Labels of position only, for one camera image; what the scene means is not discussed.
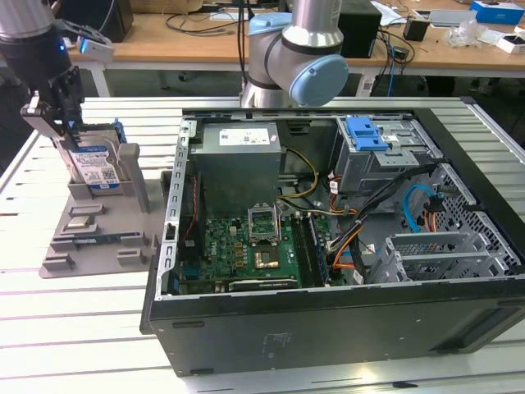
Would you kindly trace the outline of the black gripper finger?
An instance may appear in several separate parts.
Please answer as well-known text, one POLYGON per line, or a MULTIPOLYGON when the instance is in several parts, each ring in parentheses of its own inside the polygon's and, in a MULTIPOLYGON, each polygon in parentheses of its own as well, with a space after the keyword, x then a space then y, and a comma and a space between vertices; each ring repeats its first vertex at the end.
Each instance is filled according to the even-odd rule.
POLYGON ((53 105, 63 122, 82 122, 82 81, 78 66, 50 80, 53 105))
POLYGON ((40 98, 39 92, 32 93, 30 101, 21 108, 20 114, 37 132, 50 138, 70 134, 71 123, 80 122, 80 106, 53 108, 40 98))

